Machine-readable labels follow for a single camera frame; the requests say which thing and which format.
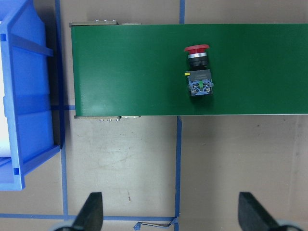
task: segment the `metal bracket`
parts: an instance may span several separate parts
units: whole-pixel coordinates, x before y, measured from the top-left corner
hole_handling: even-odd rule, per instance
[[[127,119],[127,118],[139,118],[140,116],[74,116],[75,119],[90,119],[90,120],[99,120],[102,121],[120,121],[120,119]]]

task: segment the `gray floor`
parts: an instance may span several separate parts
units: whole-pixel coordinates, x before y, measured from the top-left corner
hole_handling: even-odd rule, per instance
[[[55,50],[54,2],[35,5]],[[65,104],[75,104],[70,21],[177,24],[179,7],[179,0],[62,0]],[[305,0],[186,0],[185,23],[305,22]],[[51,101],[57,105],[55,59],[50,66]],[[53,116],[58,141],[57,112]],[[176,117],[99,123],[74,120],[74,111],[68,111],[65,120],[69,214],[77,214],[89,192],[102,191],[106,216],[174,216]],[[182,121],[181,230],[239,231],[239,191],[251,191],[275,218],[308,230],[308,116]],[[0,213],[62,214],[62,203],[59,154],[26,177],[22,192],[0,192]],[[0,218],[3,231],[48,230],[57,222]],[[134,224],[106,221],[103,230],[132,230]]]

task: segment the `white paper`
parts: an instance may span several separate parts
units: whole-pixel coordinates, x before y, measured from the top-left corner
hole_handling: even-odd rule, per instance
[[[3,84],[3,69],[2,69],[2,53],[0,43],[0,157],[10,157],[10,141],[8,131],[8,121],[4,116],[4,84]]]

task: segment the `blue floor tape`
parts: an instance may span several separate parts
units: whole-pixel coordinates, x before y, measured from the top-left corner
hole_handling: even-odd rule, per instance
[[[61,172],[62,172],[62,200],[64,220],[68,216],[67,177],[66,177],[66,151],[65,151],[65,117],[64,117],[64,77],[62,62],[62,34],[60,0],[55,0],[56,29],[57,29],[57,68],[59,84],[59,118],[61,140]]]
[[[177,147],[176,147],[176,167],[175,167],[175,211],[174,217],[180,216],[180,190],[181,190],[181,151],[182,151],[182,120],[177,117]]]
[[[180,24],[185,23],[185,0],[180,0]]]
[[[60,107],[58,105],[52,105],[51,106],[51,110],[52,111],[58,111],[60,109]],[[63,109],[65,111],[74,111],[75,110],[75,105],[64,105]]]
[[[46,215],[46,214],[10,214],[0,213],[0,218],[21,218],[21,219],[53,219],[53,220],[74,220],[75,215]],[[103,220],[109,221],[173,221],[173,217],[125,217],[125,216],[104,216]]]

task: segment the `blue plastic bin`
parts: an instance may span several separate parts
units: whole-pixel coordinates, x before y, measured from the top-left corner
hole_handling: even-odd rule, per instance
[[[0,21],[7,119],[6,128],[0,115],[0,190],[21,190],[25,175],[60,150],[53,142],[49,99],[47,56],[52,50],[46,48],[45,26],[32,0],[0,0]]]

